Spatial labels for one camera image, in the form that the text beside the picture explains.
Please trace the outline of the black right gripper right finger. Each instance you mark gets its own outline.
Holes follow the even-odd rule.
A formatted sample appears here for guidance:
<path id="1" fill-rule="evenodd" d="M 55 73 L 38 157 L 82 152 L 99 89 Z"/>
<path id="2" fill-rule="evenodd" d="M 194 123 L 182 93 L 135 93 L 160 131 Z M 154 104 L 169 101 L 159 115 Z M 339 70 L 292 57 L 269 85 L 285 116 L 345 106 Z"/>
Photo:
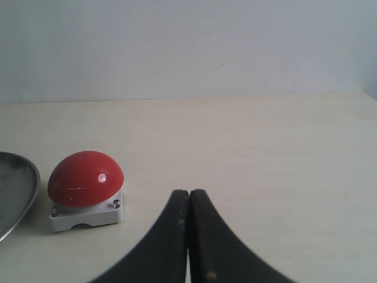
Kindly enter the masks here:
<path id="1" fill-rule="evenodd" d="M 207 192 L 190 192 L 191 282 L 292 282 L 251 251 L 228 227 Z"/>

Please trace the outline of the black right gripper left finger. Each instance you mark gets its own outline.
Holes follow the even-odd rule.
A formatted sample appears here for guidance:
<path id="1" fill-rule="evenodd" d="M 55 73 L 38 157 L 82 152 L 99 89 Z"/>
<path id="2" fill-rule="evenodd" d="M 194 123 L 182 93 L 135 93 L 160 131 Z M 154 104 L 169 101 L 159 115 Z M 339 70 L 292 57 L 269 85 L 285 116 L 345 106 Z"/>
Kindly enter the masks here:
<path id="1" fill-rule="evenodd" d="M 184 282 L 188 211 L 188 192 L 172 191 L 160 216 L 143 239 L 93 282 Z"/>

